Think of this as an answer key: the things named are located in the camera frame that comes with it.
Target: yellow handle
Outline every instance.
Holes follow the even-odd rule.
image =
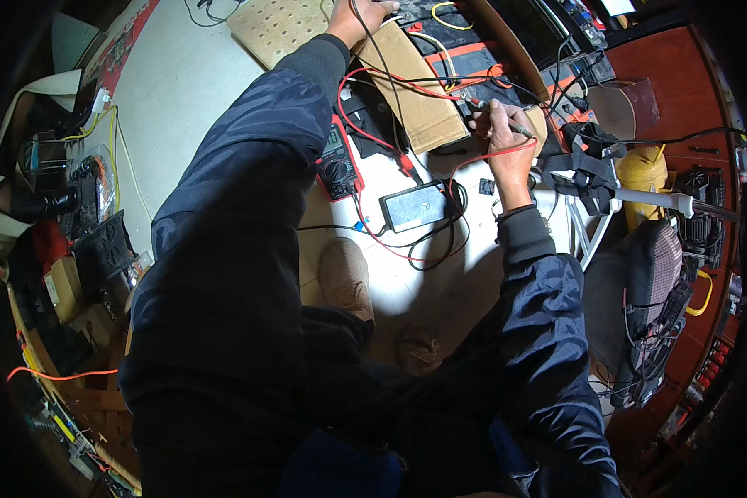
[[[706,308],[708,308],[708,301],[711,299],[711,291],[714,290],[714,281],[711,279],[711,275],[708,273],[705,273],[702,270],[697,270],[697,276],[703,276],[708,279],[708,293],[706,294],[706,302],[703,303],[702,308],[694,309],[690,306],[686,307],[686,313],[692,315],[692,316],[700,316],[706,311]]]

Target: cardboard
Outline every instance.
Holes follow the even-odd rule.
[[[591,87],[587,100],[603,130],[618,139],[635,139],[659,120],[656,95],[647,78],[607,81]]]
[[[397,23],[387,23],[373,36],[391,74],[407,79],[435,76],[426,61],[418,53],[415,45]],[[380,69],[381,71],[385,70],[374,44],[370,41],[361,42],[360,45],[353,48],[353,51],[367,67]],[[379,91],[385,96],[396,117],[400,120],[396,98],[393,96],[393,88],[390,86],[387,76],[376,75],[375,73],[370,75],[379,87]],[[444,93],[442,85],[438,82],[427,82],[423,86],[435,93]],[[404,85],[398,84],[396,84],[396,92],[401,104],[401,111],[404,114],[404,122],[401,125],[404,127],[416,154],[456,142],[470,135],[468,127],[462,122],[462,118],[457,111],[457,106],[450,100],[421,95]]]
[[[78,317],[83,289],[74,256],[64,256],[53,263],[49,273],[44,275],[44,285],[61,324],[68,324]]]
[[[531,126],[534,128],[534,136],[537,137],[537,147],[534,149],[534,157],[538,157],[542,152],[542,146],[548,138],[548,126],[545,124],[545,113],[538,105],[533,106],[526,111],[526,116]]]

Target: wrist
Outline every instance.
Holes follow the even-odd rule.
[[[349,50],[361,40],[353,29],[346,29],[342,25],[330,25],[324,33],[337,37]]]
[[[525,183],[503,183],[497,182],[498,195],[501,198],[503,213],[509,214],[510,211],[532,204],[531,194],[528,192],[528,186]]]

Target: floor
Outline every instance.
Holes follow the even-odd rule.
[[[111,25],[108,40],[142,4],[139,0],[130,3]],[[225,10],[229,13],[234,5],[233,0],[217,0],[212,13],[217,16]],[[194,16],[201,22],[207,21],[202,11],[194,12]],[[141,198],[154,215],[177,185],[213,121],[262,73],[226,25],[213,28],[194,25],[182,2],[160,2],[155,8],[129,55],[114,95],[139,186],[137,192],[127,156],[121,145],[117,146],[120,205],[125,210],[125,225],[137,253],[151,254],[149,219]],[[108,128],[98,126],[88,142],[107,144]],[[443,160],[431,158],[429,168],[438,174],[448,174],[463,157],[440,159]],[[358,161],[358,165],[366,183],[362,207],[372,229],[379,229],[382,215],[378,198],[414,186],[414,182],[402,176],[393,161],[384,157],[374,156]],[[378,323],[371,345],[375,357],[393,361],[398,333],[415,324],[438,330],[440,344],[448,353],[497,299],[503,271],[491,213],[496,198],[478,193],[478,180],[492,178],[491,173],[486,164],[478,162],[464,168],[456,178],[469,194],[470,240],[464,251],[431,272],[415,271],[407,260],[390,254],[367,235],[348,230],[338,234],[353,238],[368,261],[370,293]],[[569,252],[570,228],[564,202],[539,187],[536,195],[539,210],[549,218],[557,249]],[[319,186],[310,191],[302,226],[353,225],[357,221],[350,199],[329,203]],[[403,244],[428,229],[388,234],[384,240]],[[299,232],[299,277],[304,304],[323,302],[316,279],[318,257],[322,246],[334,236],[333,230],[325,229]],[[447,242],[445,236],[433,240],[434,243],[419,246],[414,256],[438,254]]]

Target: white plug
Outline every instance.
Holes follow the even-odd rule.
[[[91,112],[102,114],[105,111],[105,104],[110,101],[110,92],[107,88],[101,87],[100,91],[97,92],[97,96],[94,98],[94,105],[91,107]]]

